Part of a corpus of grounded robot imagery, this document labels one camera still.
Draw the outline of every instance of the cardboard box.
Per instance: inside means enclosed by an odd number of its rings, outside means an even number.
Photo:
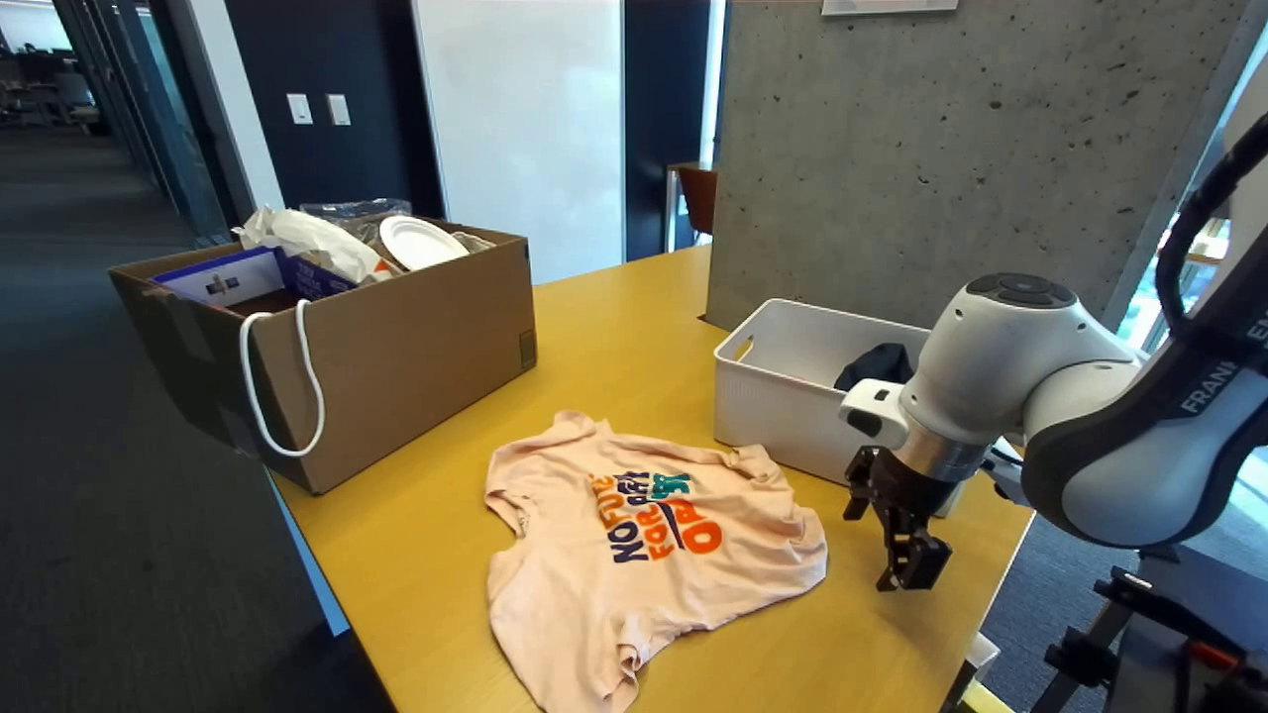
[[[239,363],[240,312],[181,300],[154,280],[235,256],[239,246],[118,265],[112,280],[181,417],[322,495],[533,363],[525,240],[462,230],[486,239],[486,250],[307,306],[326,440],[305,458],[273,457],[253,429]],[[273,437],[305,444],[318,401],[293,308],[253,326],[253,379]]]

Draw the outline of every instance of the white bin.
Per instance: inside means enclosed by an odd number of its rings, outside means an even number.
[[[927,329],[772,298],[714,350],[714,437],[763,444],[805,475],[844,485],[861,444],[899,444],[899,429],[865,437],[841,417],[837,378],[875,343],[903,343],[916,367]]]

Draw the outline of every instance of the white rope handle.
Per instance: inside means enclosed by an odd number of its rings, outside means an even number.
[[[253,394],[253,363],[248,363],[248,329],[253,322],[265,322],[270,312],[248,312],[240,326],[239,326],[239,355],[240,355],[240,379],[244,379],[244,401],[248,401],[248,412],[253,412],[253,429],[262,433],[262,440],[286,457],[286,458],[299,458],[307,457],[318,444],[322,444],[322,433],[326,433],[326,394],[322,394],[322,379],[318,379],[318,367],[314,367],[314,350],[307,350],[307,300],[298,300],[293,306],[293,333],[299,341],[299,359],[305,359],[305,374],[307,374],[307,386],[314,386],[314,401],[318,401],[318,429],[314,429],[314,440],[299,444],[299,446],[286,446],[273,440],[270,433],[270,421],[265,421],[265,408],[262,408],[262,398]]]

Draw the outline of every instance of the peach t-shirt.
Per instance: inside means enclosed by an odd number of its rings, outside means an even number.
[[[763,446],[714,453],[562,412],[491,457],[483,503],[519,536],[491,630],[544,709],[631,709],[639,671],[822,580],[826,543]]]

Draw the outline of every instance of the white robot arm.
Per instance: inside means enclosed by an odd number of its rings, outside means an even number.
[[[999,437],[1021,444],[1005,495],[1071,536],[1106,547],[1158,547],[1204,532],[1256,444],[1268,444],[1268,230],[1219,284],[1183,312],[1178,272],[1192,235],[1268,155],[1268,115],[1183,203],[1158,262],[1167,343],[1141,359],[1071,289],[993,272],[962,284],[933,322],[908,386],[865,379],[848,412],[903,423],[903,444],[865,446],[848,520],[882,522],[881,585],[929,585],[945,543],[927,520],[974,475]]]

